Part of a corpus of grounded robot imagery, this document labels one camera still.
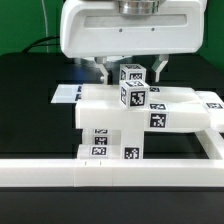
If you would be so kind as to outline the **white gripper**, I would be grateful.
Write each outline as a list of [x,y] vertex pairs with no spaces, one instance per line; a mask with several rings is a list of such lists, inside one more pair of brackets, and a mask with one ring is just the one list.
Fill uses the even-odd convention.
[[155,81],[169,54],[192,53],[203,42],[207,0],[66,0],[60,46],[69,58],[95,57],[108,84],[109,56],[158,55]]

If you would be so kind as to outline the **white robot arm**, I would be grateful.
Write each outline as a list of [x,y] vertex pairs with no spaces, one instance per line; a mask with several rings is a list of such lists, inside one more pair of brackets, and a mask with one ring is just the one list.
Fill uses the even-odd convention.
[[202,45],[207,0],[66,0],[60,47],[69,58],[154,55],[155,78],[171,54]]

